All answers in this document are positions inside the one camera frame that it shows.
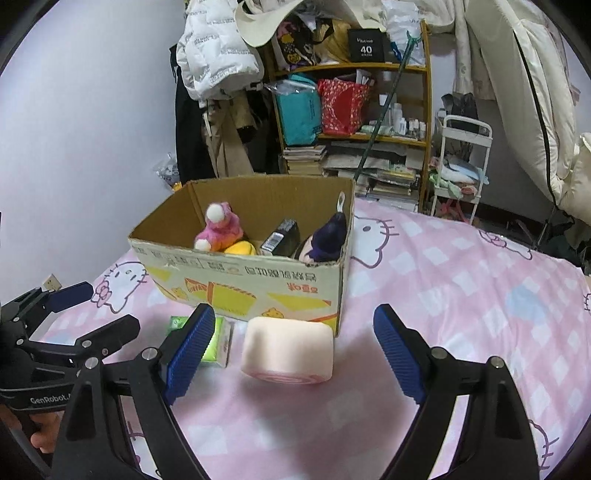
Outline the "person's left hand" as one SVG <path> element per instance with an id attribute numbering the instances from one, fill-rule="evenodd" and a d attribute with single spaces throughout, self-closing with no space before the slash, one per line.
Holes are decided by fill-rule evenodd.
<path id="1" fill-rule="evenodd" d="M 0 413 L 2 422 L 9 429 L 22 429 L 21 421 L 5 405 L 1 406 Z M 50 454 L 55 451 L 62 417 L 63 414 L 61 412 L 38 413 L 30 416 L 30 419 L 37 428 L 30 437 L 30 442 L 35 449 L 40 450 L 44 454 Z"/>

